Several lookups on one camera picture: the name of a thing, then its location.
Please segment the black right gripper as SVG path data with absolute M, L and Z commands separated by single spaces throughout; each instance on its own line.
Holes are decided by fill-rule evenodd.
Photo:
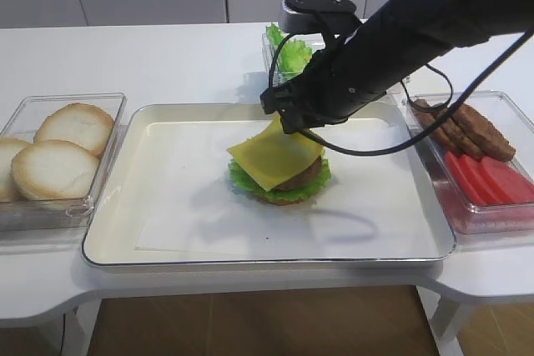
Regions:
M 325 47 L 301 73 L 260 95 L 265 113 L 278 113 L 286 133 L 346 122 L 386 94 L 386 30 L 361 26 L 350 36 L 322 33 Z

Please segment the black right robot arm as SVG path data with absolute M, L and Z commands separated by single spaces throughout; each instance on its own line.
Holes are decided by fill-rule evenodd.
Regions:
M 287 33 L 320 33 L 325 47 L 260 97 L 294 133 L 345 122 L 403 78 L 454 48 L 533 26 L 533 0 L 388 0 L 365 21 L 349 0 L 284 0 Z

